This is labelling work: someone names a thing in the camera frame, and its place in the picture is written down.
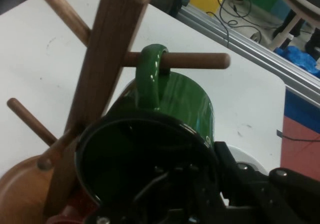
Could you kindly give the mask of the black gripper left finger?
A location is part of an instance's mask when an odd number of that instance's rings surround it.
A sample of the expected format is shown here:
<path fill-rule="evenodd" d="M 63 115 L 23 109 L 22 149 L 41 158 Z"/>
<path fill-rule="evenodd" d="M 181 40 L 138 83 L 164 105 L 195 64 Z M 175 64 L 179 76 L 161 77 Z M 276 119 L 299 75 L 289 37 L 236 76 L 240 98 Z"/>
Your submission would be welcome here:
<path fill-rule="evenodd" d="M 224 223 L 216 165 L 99 165 L 85 182 L 98 207 L 85 223 Z"/>

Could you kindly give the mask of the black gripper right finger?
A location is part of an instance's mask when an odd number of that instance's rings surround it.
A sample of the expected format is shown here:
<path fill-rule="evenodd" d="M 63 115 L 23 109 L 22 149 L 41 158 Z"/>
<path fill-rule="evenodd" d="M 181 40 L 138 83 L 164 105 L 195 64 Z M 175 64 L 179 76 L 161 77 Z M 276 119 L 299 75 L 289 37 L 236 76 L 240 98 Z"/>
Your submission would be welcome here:
<path fill-rule="evenodd" d="M 235 206 L 252 206 L 268 223 L 319 223 L 319 181 L 287 168 L 264 175 L 237 163 L 224 142 L 214 143 L 219 187 Z"/>

